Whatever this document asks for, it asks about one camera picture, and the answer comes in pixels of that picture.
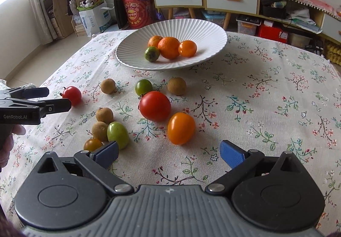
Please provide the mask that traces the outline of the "person's left hand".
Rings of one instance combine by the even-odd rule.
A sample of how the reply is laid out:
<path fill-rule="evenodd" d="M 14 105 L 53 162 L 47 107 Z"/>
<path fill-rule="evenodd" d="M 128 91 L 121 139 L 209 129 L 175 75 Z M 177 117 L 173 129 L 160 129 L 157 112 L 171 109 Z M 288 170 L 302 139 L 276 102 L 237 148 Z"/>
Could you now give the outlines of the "person's left hand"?
<path fill-rule="evenodd" d="M 13 127 L 11 134 L 7 137 L 3 145 L 3 148 L 1 149 L 1 153 L 0 153 L 1 168 L 4 168 L 9 161 L 10 152 L 14 146 L 13 135 L 24 135 L 24 134 L 25 134 L 25 128 L 22 125 L 15 125 Z"/>

